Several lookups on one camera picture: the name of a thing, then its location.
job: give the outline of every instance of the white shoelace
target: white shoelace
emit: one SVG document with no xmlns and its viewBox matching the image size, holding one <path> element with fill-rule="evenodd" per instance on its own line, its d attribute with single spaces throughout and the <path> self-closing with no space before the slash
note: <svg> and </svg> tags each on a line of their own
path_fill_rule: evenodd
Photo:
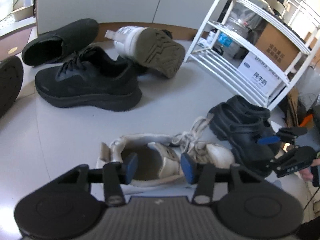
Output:
<svg viewBox="0 0 320 240">
<path fill-rule="evenodd" d="M 182 133 L 174 136 L 172 144 L 175 146 L 180 146 L 181 153 L 187 153 L 195 159 L 202 159 L 204 155 L 207 155 L 207 150 L 205 148 L 208 142 L 199 141 L 205 128 L 210 123 L 209 118 L 203 116 L 198 117 L 190 131 L 184 131 Z"/>
</svg>

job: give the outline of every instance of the blue label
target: blue label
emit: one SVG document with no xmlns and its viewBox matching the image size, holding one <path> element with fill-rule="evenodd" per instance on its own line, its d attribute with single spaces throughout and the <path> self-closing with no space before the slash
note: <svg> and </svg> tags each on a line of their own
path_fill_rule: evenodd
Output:
<svg viewBox="0 0 320 240">
<path fill-rule="evenodd" d="M 232 39 L 227 36 L 225 33 L 221 33 L 218 37 L 218 41 L 223 45 L 223 46 L 226 46 L 226 47 L 229 47 L 230 44 L 232 43 Z"/>
</svg>

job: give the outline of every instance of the shoelace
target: shoelace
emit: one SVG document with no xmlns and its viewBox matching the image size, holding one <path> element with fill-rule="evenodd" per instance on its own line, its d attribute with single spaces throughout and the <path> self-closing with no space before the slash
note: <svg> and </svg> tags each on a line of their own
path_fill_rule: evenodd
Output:
<svg viewBox="0 0 320 240">
<path fill-rule="evenodd" d="M 199 138 L 202 136 L 204 129 L 209 125 L 210 120 L 202 116 L 198 117 L 194 121 L 190 131 L 184 131 L 174 136 L 172 144 L 179 146 L 182 153 L 187 153 L 195 159 L 202 159 L 201 157 L 207 154 L 205 145 L 208 142 L 199 141 Z"/>
<path fill-rule="evenodd" d="M 78 51 L 74 52 L 74 56 L 71 60 L 63 63 L 63 65 L 58 70 L 58 75 L 61 73 L 66 74 L 67 70 L 73 71 L 74 69 L 83 69 L 86 70 L 85 66 L 81 63 L 83 58 L 92 51 L 92 48 L 87 48 L 79 54 Z"/>
</svg>

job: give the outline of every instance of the white box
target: white box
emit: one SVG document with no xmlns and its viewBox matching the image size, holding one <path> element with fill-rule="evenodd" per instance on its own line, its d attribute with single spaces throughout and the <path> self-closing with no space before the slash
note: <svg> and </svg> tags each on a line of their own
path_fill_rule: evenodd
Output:
<svg viewBox="0 0 320 240">
<path fill-rule="evenodd" d="M 252 52 L 241 62 L 238 71 L 265 95 L 270 95 L 281 83 L 274 71 Z"/>
</svg>

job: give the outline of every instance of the yellow circle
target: yellow circle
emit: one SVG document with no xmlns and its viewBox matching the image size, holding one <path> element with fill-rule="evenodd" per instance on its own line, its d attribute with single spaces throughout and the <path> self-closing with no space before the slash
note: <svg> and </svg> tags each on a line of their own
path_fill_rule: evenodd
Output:
<svg viewBox="0 0 320 240">
<path fill-rule="evenodd" d="M 18 47 L 14 47 L 14 48 L 10 49 L 8 51 L 8 54 L 14 53 L 17 49 L 18 49 Z"/>
</svg>

